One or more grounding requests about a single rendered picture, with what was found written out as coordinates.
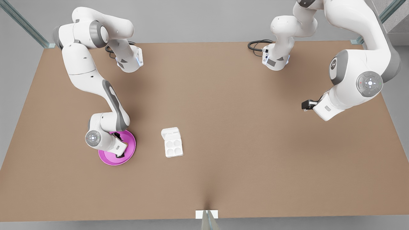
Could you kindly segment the white egg box lid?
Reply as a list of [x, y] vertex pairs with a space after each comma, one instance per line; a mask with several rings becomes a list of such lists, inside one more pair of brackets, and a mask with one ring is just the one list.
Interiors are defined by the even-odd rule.
[[161, 135], [164, 140], [181, 139], [180, 131], [178, 127], [162, 129]]

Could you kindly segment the white egg box tray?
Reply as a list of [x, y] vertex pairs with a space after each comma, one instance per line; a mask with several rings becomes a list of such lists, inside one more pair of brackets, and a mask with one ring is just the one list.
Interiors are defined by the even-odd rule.
[[181, 138], [165, 140], [165, 156], [167, 158], [183, 156]]

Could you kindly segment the magenta round plate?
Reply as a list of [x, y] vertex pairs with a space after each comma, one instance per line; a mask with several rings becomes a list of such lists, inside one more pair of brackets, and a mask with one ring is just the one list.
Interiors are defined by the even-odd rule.
[[127, 148], [125, 149], [123, 157], [117, 158], [114, 153], [98, 150], [98, 155], [100, 159], [107, 165], [116, 166], [127, 162], [128, 160], [131, 159], [136, 150], [136, 139], [131, 132], [127, 130], [118, 131], [118, 134], [121, 137], [121, 140], [127, 143]]

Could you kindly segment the silver frame post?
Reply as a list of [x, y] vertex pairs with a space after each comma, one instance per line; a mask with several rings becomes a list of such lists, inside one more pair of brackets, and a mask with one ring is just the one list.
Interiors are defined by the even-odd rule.
[[200, 230], [220, 230], [216, 222], [216, 219], [219, 218], [218, 210], [195, 211], [195, 218], [202, 220]]
[[55, 48], [55, 44], [48, 42], [7, 0], [0, 0], [0, 8], [44, 49]]
[[395, 46], [409, 45], [409, 0], [365, 0]]

